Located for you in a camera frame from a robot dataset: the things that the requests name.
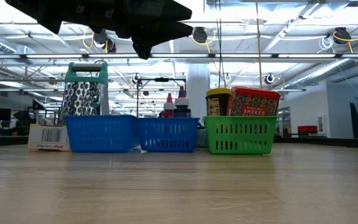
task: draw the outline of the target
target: table surface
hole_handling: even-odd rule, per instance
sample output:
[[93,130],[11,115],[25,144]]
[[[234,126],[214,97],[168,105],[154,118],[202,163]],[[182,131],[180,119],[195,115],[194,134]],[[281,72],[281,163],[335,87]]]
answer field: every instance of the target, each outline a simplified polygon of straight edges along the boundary
[[0,147],[0,223],[358,223],[358,149],[265,156]]

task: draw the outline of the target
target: bottle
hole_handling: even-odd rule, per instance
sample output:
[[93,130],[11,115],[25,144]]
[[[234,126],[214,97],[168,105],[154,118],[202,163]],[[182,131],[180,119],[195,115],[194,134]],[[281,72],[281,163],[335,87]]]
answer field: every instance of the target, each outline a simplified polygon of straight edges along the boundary
[[180,87],[179,90],[179,97],[175,100],[176,109],[173,110],[173,117],[174,118],[190,118],[191,117],[191,110],[188,109],[189,107],[189,99],[186,98],[185,90],[183,86]]
[[164,112],[162,113],[163,118],[172,118],[173,117],[173,110],[175,109],[175,105],[172,101],[171,93],[168,94],[167,102],[164,103]]

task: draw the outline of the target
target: barcode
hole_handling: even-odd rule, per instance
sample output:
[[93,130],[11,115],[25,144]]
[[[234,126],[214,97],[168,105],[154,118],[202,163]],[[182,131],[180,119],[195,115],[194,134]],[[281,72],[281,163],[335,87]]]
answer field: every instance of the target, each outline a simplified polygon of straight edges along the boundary
[[43,128],[41,141],[42,142],[60,142],[62,138],[62,130],[58,128]]

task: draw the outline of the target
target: cheese grater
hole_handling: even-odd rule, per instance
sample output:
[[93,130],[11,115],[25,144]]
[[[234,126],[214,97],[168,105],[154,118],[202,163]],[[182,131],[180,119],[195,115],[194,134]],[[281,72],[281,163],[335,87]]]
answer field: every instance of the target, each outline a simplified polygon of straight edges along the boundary
[[[79,77],[77,72],[98,72],[97,77]],[[59,123],[65,116],[109,114],[108,66],[102,64],[69,64]]]

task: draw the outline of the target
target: white column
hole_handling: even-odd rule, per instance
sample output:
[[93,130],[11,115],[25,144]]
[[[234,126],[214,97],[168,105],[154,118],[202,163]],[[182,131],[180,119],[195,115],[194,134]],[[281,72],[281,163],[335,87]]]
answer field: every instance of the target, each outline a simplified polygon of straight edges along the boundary
[[206,92],[209,90],[208,64],[188,64],[187,98],[193,118],[206,116]]

